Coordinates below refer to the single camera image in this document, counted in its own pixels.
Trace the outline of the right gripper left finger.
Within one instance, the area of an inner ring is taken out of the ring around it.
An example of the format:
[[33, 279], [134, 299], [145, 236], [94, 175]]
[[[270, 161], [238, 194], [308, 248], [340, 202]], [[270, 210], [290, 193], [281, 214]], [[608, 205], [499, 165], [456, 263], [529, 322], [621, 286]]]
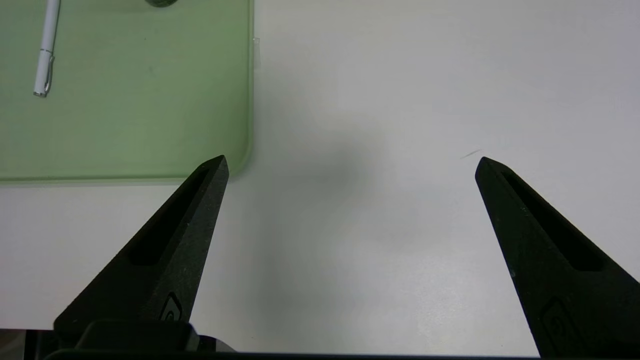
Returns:
[[62, 344], [94, 321], [188, 322], [228, 179], [223, 155], [199, 165], [55, 319]]

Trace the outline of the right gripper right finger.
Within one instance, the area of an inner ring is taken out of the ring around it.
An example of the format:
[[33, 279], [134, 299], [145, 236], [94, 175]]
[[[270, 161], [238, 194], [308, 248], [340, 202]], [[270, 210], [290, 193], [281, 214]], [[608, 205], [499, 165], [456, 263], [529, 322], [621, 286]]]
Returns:
[[505, 164], [475, 182], [540, 357], [637, 360], [639, 282]]

